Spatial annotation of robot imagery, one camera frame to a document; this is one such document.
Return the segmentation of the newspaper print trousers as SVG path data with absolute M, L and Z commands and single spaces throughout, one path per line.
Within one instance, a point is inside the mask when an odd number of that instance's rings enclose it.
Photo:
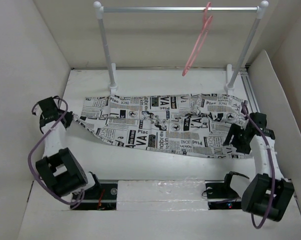
M 74 120 L 118 147 L 200 158 L 246 159 L 224 145 L 245 122 L 243 100 L 228 94 L 87 97 Z

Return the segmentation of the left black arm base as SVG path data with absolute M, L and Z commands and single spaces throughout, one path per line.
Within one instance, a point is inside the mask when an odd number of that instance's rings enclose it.
M 113 211 L 117 208 L 118 181 L 101 181 L 85 191 L 75 211 Z

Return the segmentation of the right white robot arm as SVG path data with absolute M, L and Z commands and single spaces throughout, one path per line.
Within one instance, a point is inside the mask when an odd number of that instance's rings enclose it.
M 230 126 L 224 146 L 231 145 L 236 152 L 251 155 L 254 159 L 255 177 L 241 197 L 241 208 L 252 217 L 259 216 L 260 229 L 266 220 L 279 222 L 295 191 L 291 182 L 282 174 L 275 151 L 275 133 L 267 128 L 267 116 L 263 113 L 244 113 L 242 125 Z

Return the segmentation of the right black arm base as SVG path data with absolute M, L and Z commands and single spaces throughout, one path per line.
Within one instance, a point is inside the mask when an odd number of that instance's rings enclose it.
M 213 210 L 241 210 L 242 197 L 248 188 L 246 183 L 231 183 L 224 181 L 206 181 L 202 197 L 207 200 L 210 211 Z

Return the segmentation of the pink clothes hanger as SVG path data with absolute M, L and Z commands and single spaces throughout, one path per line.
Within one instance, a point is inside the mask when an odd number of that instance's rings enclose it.
M 197 40 L 194 44 L 194 47 L 192 49 L 192 52 L 183 68 L 182 71 L 182 76 L 185 77 L 186 74 L 188 73 L 188 71 L 191 69 L 192 65 L 194 64 L 194 62 L 196 61 L 201 48 L 203 47 L 203 44 L 206 40 L 206 37 L 208 35 L 208 32 L 210 30 L 211 27 L 211 23 L 213 20 L 213 16 L 212 15 L 208 15 L 208 10 L 211 7 L 211 2 L 208 2 L 205 10 L 203 11 L 203 18 L 202 18 L 202 28 L 201 31 L 197 37 Z

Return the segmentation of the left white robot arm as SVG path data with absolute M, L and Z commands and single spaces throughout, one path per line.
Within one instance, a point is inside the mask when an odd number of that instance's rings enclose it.
M 102 193 L 102 186 L 96 181 L 88 181 L 86 173 L 65 146 L 66 130 L 73 121 L 73 113 L 60 109 L 59 96 L 40 100 L 39 129 L 44 136 L 44 154 L 35 163 L 35 168 L 47 189 L 56 197 L 64 197 L 84 187 L 90 198 Z

